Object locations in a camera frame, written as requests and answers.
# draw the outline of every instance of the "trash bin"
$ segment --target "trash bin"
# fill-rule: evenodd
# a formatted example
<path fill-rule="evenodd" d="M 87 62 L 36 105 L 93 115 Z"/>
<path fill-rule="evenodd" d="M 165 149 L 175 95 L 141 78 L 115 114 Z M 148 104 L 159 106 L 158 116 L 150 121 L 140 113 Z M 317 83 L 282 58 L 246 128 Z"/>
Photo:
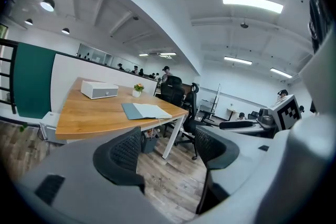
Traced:
<path fill-rule="evenodd" d="M 159 136 L 155 130 L 154 130 L 153 136 L 149 135 L 147 132 L 142 132 L 141 152 L 142 153 L 153 152 L 158 139 L 159 139 Z"/>

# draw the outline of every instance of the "white device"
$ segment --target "white device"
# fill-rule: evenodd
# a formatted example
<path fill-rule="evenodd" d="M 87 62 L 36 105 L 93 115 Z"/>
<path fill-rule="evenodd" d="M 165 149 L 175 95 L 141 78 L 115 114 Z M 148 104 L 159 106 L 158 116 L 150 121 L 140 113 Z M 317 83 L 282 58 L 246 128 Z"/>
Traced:
<path fill-rule="evenodd" d="M 117 96 L 118 88 L 112 83 L 83 81 L 80 91 L 90 99 L 97 99 Z"/>
<path fill-rule="evenodd" d="M 44 140 L 58 144 L 67 144 L 66 140 L 56 139 L 56 127 L 59 120 L 59 113 L 48 112 L 40 121 L 40 127 Z"/>
<path fill-rule="evenodd" d="M 287 95 L 268 108 L 268 114 L 272 115 L 280 131 L 290 129 L 299 119 L 301 112 L 295 96 Z"/>

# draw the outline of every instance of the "railing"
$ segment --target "railing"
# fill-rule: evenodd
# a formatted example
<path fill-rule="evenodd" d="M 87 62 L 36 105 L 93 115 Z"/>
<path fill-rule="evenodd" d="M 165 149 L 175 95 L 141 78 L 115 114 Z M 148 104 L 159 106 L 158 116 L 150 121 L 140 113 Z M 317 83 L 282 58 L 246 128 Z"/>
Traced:
<path fill-rule="evenodd" d="M 0 103 L 11 105 L 13 114 L 16 114 L 15 100 L 14 100 L 14 64 L 16 58 L 17 45 L 18 45 L 17 42 L 0 38 L 0 46 L 13 48 L 12 57 L 10 59 L 0 57 L 0 61 L 10 62 L 9 74 L 0 72 L 0 77 L 2 76 L 9 78 L 9 88 L 0 87 L 0 90 L 9 92 L 10 101 L 8 102 L 5 100 L 0 100 Z"/>

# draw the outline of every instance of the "green wall panel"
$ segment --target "green wall panel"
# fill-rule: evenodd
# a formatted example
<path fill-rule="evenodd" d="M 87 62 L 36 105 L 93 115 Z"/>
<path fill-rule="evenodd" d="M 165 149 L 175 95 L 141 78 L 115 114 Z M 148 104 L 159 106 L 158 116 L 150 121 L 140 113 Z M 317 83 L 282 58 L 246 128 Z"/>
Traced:
<path fill-rule="evenodd" d="M 14 98 L 22 117 L 42 119 L 51 111 L 50 83 L 57 52 L 20 43 L 14 68 Z"/>

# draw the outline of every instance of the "ceiling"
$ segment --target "ceiling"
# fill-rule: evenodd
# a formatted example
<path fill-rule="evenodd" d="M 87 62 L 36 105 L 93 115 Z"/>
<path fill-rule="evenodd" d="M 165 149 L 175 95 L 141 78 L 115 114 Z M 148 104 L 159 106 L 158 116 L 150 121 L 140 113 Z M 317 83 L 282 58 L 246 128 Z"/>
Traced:
<path fill-rule="evenodd" d="M 18 23 L 32 18 L 34 27 L 58 32 L 39 24 L 40 16 L 67 20 L 97 29 L 129 48 L 135 54 L 155 51 L 178 51 L 171 41 L 162 38 L 148 23 L 117 0 L 54 0 L 54 13 L 44 11 L 41 0 L 13 0 L 7 16 Z M 183 0 L 190 21 L 201 42 L 204 60 L 223 65 L 224 56 L 250 60 L 252 66 L 235 64 L 282 80 L 270 68 L 296 75 L 313 55 L 308 32 L 309 0 L 269 0 L 284 6 L 281 14 L 268 10 L 223 5 L 222 0 Z M 240 27 L 244 22 L 247 29 Z"/>

